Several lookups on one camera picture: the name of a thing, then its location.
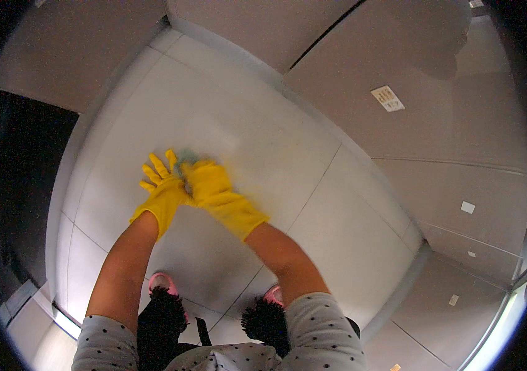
hand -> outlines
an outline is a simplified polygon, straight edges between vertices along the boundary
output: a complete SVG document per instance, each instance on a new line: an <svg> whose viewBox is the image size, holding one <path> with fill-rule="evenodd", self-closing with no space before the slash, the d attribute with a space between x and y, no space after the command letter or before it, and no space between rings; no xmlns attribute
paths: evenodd
<svg viewBox="0 0 527 371"><path fill-rule="evenodd" d="M256 210L247 199L232 191L222 165L201 160L193 165L181 164L181 171L192 187L193 200L220 221L241 242L269 216Z"/></svg>
<svg viewBox="0 0 527 371"><path fill-rule="evenodd" d="M177 156L172 150L166 151L164 155L168 159L169 168L172 170L177 163ZM196 203L187 194L185 185L178 176L171 174L154 153L150 153L149 157L156 171L146 164L142 165L141 169L148 176L150 182L154 184L140 181L140 186L150 192L150 195L145 203L137 207L129 219L129 223L137 219L142 212L151 212L158 221L158 240L171 225L178 205L195 206Z"/></svg>

person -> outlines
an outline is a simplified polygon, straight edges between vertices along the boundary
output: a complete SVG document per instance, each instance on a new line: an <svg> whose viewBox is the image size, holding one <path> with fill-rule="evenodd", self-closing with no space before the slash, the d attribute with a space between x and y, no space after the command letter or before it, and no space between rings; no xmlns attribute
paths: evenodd
<svg viewBox="0 0 527 371"><path fill-rule="evenodd" d="M156 171L143 165L153 184L141 181L140 185L150 195L134 212L129 227L119 236L102 265L82 322L71 369L366 370L365 355L355 331L315 264L297 243L270 225L266 214L233 191L220 164L212 160L181 163L180 174L184 178L181 179L173 171L177 166L175 154L168 150L165 156L170 171L154 154L149 158ZM191 195L185 191L185 183ZM282 301L272 299L267 304L259 301L259 308L256 305L255 309L245 311L243 317L247 335L251 332L266 337L261 334L266 332L261 327L275 329L267 331L265 343L202 347L178 344L187 319L174 283L162 272L150 280L152 300L137 315L150 253L180 205L207 210L248 245L277 277ZM276 320L272 321L277 325L263 323L260 330L250 326L248 323L266 318L261 307L273 301L272 307L281 309L279 325L278 311L272 308L268 312L276 314Z"/></svg>

pants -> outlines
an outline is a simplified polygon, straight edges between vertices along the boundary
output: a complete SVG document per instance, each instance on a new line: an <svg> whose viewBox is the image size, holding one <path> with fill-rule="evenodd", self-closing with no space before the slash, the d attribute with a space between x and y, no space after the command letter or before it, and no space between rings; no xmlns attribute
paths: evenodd
<svg viewBox="0 0 527 371"><path fill-rule="evenodd" d="M178 355L198 347L178 342L188 325L181 298L169 294L168 289L159 288L150 298L152 300L137 318L139 371L161 371ZM356 323L348 320L360 337ZM286 317L280 305L257 298L253 307L245 309L241 324L248 337L274 347L280 357L290 352Z"/></svg>

foot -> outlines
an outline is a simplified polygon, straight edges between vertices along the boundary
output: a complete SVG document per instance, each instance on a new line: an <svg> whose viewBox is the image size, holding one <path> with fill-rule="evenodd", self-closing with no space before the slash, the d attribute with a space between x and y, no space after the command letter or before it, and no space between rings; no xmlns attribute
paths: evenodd
<svg viewBox="0 0 527 371"><path fill-rule="evenodd" d="M277 303L281 307L284 307L284 303L282 303L282 289L280 288L280 285L275 284L272 286L263 296L264 301L269 301L271 303Z"/></svg>
<svg viewBox="0 0 527 371"><path fill-rule="evenodd" d="M171 295L179 294L175 284L172 282L172 278L164 272L156 272L150 277L148 284L149 293L152 293L155 288L168 289L168 293Z"/></svg>

floor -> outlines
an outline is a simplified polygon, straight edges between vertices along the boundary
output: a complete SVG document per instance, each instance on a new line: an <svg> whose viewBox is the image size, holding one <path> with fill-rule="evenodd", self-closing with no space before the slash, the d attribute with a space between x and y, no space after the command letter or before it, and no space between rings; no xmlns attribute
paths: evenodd
<svg viewBox="0 0 527 371"><path fill-rule="evenodd" d="M148 153L191 148L225 164L364 327L408 269L420 232L372 164L314 117L245 62L164 31L120 80L77 156L58 234L59 307L82 322L109 249L147 197L138 182ZM276 281L249 248L189 207L156 243L146 278L156 270L175 279L192 323L180 340L195 344L195 316L213 344L251 341L241 311ZM147 286L145 279L140 310Z"/></svg>

